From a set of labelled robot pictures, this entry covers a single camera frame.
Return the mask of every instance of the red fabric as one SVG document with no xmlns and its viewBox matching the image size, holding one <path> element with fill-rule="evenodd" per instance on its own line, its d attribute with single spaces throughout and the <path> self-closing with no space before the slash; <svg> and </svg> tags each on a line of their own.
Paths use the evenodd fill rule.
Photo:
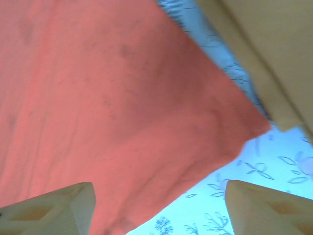
<svg viewBox="0 0 313 235">
<path fill-rule="evenodd" d="M 93 182 L 122 235 L 266 119 L 153 0 L 0 2 L 0 206 Z"/>
</svg>

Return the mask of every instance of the yellow fabric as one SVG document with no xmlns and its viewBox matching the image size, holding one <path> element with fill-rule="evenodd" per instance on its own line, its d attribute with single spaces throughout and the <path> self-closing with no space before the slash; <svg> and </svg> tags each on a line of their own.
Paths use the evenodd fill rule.
<svg viewBox="0 0 313 235">
<path fill-rule="evenodd" d="M 313 1 L 196 0 L 286 131 L 313 130 Z"/>
</svg>

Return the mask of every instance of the blue floral fabric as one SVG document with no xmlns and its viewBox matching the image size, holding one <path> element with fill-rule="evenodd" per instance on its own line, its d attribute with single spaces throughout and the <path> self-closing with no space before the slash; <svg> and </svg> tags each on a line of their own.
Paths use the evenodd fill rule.
<svg viewBox="0 0 313 235">
<path fill-rule="evenodd" d="M 156 1 L 266 114 L 248 73 L 194 1 Z M 281 133 L 272 127 L 247 142 L 236 160 L 208 175 L 129 235 L 233 235 L 224 200 L 226 183 L 232 179 L 313 199 L 313 148 L 307 137 L 300 128 Z"/>
</svg>

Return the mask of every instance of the cream plastic object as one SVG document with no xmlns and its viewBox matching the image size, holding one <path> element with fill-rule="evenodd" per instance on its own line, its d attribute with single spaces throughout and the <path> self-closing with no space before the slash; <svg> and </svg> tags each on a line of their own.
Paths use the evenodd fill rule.
<svg viewBox="0 0 313 235">
<path fill-rule="evenodd" d="M 79 183 L 0 209 L 0 235 L 87 235 L 92 183 Z"/>
<path fill-rule="evenodd" d="M 313 200 L 237 180 L 225 200 L 235 235 L 313 235 Z"/>
</svg>

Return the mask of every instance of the bed sheet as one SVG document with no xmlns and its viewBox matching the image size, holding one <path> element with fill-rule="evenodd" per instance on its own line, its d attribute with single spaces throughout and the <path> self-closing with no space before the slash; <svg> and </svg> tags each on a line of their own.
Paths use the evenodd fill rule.
<svg viewBox="0 0 313 235">
<path fill-rule="evenodd" d="M 266 115 L 249 75 L 192 0 L 157 0 Z M 300 128 L 272 130 L 244 146 L 239 157 L 208 175 L 128 235 L 233 235 L 224 193 L 242 180 L 313 199 L 313 147 Z"/>
</svg>

